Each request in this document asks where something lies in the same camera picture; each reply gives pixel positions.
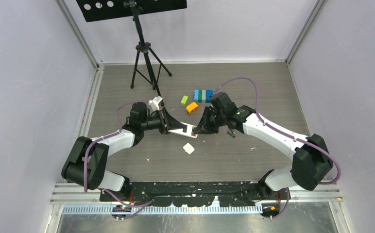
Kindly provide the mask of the white battery cover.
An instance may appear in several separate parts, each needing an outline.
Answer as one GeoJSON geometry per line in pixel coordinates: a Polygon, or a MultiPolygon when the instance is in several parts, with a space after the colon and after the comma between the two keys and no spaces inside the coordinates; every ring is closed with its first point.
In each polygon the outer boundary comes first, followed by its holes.
{"type": "Polygon", "coordinates": [[[195,148],[194,148],[190,143],[186,143],[186,144],[183,146],[183,150],[184,150],[187,154],[192,154],[192,153],[195,151],[195,148]]]}

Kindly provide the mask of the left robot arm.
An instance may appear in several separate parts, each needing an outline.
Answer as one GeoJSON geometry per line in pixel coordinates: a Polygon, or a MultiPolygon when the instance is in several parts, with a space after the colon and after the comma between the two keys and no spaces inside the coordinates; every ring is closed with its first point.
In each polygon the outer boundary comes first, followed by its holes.
{"type": "Polygon", "coordinates": [[[106,170],[108,157],[136,146],[145,131],[159,130],[161,134],[187,131],[188,126],[172,117],[166,108],[151,111],[145,101],[131,105],[130,114],[119,130],[98,138],[76,139],[61,170],[63,179],[81,185],[85,191],[108,189],[117,200],[127,200],[131,193],[129,179],[106,170]]]}

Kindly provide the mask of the white remote with red keypad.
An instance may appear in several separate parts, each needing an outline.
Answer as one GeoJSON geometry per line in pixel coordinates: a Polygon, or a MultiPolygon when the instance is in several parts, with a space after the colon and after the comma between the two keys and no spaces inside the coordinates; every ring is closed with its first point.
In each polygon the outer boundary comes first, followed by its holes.
{"type": "Polygon", "coordinates": [[[169,130],[169,132],[189,138],[197,138],[197,134],[193,132],[196,126],[184,122],[182,122],[182,125],[182,128],[169,130]]]}

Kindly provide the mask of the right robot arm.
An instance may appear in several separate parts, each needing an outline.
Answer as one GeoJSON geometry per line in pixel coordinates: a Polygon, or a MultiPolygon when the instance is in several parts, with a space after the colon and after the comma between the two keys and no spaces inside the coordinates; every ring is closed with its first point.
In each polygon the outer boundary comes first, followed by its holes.
{"type": "Polygon", "coordinates": [[[312,191],[333,168],[321,136],[289,131],[249,106],[237,107],[224,92],[213,95],[210,103],[193,130],[195,134],[215,134],[220,127],[227,126],[268,143],[291,160],[289,167],[270,170],[258,181],[261,197],[272,199],[279,190],[297,185],[312,191]]]}

